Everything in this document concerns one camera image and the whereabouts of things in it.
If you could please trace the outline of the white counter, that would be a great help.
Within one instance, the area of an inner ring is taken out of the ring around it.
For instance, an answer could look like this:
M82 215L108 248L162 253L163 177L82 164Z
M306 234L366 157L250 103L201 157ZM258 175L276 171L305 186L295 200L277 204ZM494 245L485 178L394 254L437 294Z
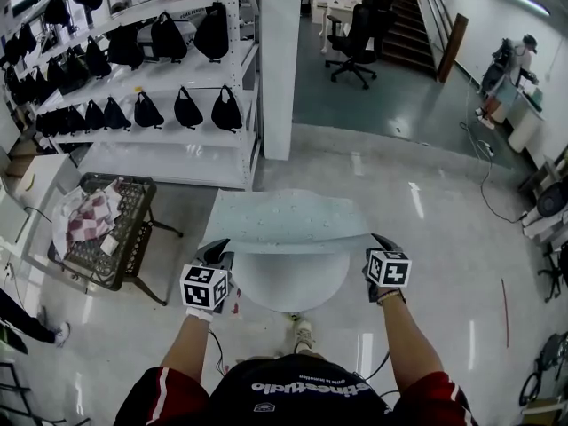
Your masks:
M545 122L541 107L523 89L517 89L513 103L510 106L501 105L493 119L497 123L508 123L512 127L508 143L517 153L526 149Z

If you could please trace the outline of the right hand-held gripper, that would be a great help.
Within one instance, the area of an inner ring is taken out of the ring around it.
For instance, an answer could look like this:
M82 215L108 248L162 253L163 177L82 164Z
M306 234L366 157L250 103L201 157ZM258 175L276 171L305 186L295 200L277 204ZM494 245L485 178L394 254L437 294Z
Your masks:
M380 298L380 288L399 291L408 285L412 261L394 241L372 233L376 244L366 251L363 274L367 282L367 294L371 303Z

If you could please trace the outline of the white box appliance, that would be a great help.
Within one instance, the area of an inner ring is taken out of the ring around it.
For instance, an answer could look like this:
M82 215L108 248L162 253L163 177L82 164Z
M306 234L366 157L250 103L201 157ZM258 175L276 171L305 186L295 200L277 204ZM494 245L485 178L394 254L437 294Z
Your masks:
M28 221L29 214L12 197L4 185L0 186L0 238L16 244Z

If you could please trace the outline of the checkered folded cloths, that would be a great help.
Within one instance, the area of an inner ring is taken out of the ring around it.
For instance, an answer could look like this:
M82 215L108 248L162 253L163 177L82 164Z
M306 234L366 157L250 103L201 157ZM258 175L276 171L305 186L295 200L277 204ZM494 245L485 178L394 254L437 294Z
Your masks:
M110 185L104 188L97 188L95 191L97 191L98 189L105 190L107 188L113 188L116 192L119 193L119 186L121 184L122 179L119 178L112 181ZM84 242L78 241L75 243L69 243L67 241L67 224L72 211L78 207L81 200L84 199L87 194L89 193L86 193L81 186L78 186L73 191L61 198L53 209L51 216L52 240L57 254L60 258L64 258L76 243Z

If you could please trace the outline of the red checked cloth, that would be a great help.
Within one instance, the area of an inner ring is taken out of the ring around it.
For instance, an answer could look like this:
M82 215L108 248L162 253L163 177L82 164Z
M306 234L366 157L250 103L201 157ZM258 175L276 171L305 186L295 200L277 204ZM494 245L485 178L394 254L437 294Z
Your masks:
M113 188L87 194L68 219L67 241L95 240L113 230L114 221L121 214L121 200L122 196Z

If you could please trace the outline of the grey equipment case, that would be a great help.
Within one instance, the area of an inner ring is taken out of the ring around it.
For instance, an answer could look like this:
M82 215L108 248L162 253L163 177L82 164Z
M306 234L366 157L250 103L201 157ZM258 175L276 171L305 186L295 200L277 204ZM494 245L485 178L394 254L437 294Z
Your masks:
M174 23L183 37L188 50L192 50L194 36L196 34L196 26L189 20L174 20ZM144 54L145 61L156 62L161 57L158 55L151 36L151 28L153 23L146 23L139 31L137 42L138 46Z

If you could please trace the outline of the white square pillar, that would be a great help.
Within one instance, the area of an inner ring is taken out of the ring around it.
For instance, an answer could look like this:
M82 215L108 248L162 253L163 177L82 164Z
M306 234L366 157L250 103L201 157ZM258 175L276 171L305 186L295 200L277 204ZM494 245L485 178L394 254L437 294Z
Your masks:
M264 157L289 157L300 0L260 0Z

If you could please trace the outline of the dark wooden staircase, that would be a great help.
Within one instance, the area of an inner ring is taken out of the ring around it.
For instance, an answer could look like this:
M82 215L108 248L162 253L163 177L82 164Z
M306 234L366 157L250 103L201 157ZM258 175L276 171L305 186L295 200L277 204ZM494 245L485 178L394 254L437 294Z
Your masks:
M430 40L417 0L389 0L396 14L383 37L382 59L437 79Z

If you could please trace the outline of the red floor tape strip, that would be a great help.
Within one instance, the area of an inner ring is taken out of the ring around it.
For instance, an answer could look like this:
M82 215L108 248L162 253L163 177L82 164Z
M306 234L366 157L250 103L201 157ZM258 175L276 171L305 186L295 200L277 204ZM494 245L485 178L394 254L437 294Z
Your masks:
M501 278L501 292L502 292L503 311L504 311L505 346L506 349L509 349L510 346L509 305L508 305L506 286L503 278Z

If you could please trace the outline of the light blue floral tablecloth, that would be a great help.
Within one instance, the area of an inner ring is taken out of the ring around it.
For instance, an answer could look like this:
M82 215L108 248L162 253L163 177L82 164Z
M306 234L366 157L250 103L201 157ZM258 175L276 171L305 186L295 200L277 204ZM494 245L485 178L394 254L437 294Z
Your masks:
M334 254L377 246L353 201L300 189L219 191L201 243L224 240L235 254Z

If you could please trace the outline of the white cabinet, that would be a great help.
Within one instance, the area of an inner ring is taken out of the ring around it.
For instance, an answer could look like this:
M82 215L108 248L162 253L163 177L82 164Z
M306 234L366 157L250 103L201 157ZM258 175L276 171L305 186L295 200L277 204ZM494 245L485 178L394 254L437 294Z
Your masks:
M32 174L35 183L24 191ZM84 292L87 283L73 280L69 271L48 258L52 244L51 216L56 203L79 184L81 174L67 154L37 156L11 193L29 214L14 245L0 238L0 254L11 255L70 288Z

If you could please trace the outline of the black office chair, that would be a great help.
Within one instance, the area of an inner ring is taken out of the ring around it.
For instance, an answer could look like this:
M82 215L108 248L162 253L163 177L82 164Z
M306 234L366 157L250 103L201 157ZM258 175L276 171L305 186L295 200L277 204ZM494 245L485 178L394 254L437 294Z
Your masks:
M339 75L349 72L360 79L364 90L369 89L363 74L370 75L372 80L377 78L377 73L366 65L375 63L382 55L383 38L397 18L391 6L391 0L362 0L352 8L351 24L346 35L340 34L340 19L334 15L327 16L331 33L326 38L331 48L345 57L343 61L325 60L325 68L338 66L330 75L332 83L337 82Z

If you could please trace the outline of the brown wooden stand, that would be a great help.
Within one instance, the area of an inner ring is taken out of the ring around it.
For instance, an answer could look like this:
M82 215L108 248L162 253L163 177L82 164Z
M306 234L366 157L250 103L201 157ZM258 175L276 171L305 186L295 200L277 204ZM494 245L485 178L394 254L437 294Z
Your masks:
M555 160L546 156L542 166L518 187L518 192L525 196L532 194L538 198L547 187L566 177L568 177L568 146Z

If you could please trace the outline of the white metal shelving rack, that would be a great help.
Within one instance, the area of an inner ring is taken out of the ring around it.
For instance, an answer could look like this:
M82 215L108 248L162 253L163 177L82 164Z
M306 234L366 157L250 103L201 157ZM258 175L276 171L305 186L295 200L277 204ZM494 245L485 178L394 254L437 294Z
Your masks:
M14 105L29 107L39 129L37 104L31 99L19 99L9 90L4 65L21 73L47 51L80 35L87 28L104 22L111 6L119 0L35 0L20 23L0 41L0 84L5 97ZM149 0L132 0L132 6ZM259 10L256 0L238 2L240 38L256 44L242 79L241 92L255 99L254 115L244 125L244 135L237 147L191 145L138 145L111 143L58 143L50 145L61 150L69 144L85 144L88 151L80 162L83 172L93 171L124 176L145 176L160 182L204 185L248 190L253 183L259 157L261 137L257 127L260 73L256 62L259 43L256 26Z

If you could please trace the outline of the person's left forearm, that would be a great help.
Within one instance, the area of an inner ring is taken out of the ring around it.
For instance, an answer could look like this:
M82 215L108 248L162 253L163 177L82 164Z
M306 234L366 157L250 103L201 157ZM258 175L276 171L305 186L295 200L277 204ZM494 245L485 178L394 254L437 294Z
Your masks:
M161 366L201 381L209 335L209 322L187 316L177 337L162 360Z

